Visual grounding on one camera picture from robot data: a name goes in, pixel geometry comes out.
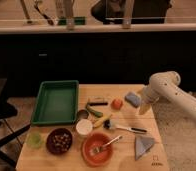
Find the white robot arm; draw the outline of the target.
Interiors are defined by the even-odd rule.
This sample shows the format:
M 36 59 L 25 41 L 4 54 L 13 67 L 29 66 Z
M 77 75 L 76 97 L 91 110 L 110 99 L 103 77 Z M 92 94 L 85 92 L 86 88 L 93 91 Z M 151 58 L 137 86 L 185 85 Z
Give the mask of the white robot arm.
M 141 90 L 143 104 L 156 102 L 160 97 L 181 108 L 196 123 L 196 98 L 179 88 L 180 75 L 175 71 L 159 72 L 150 76 Z

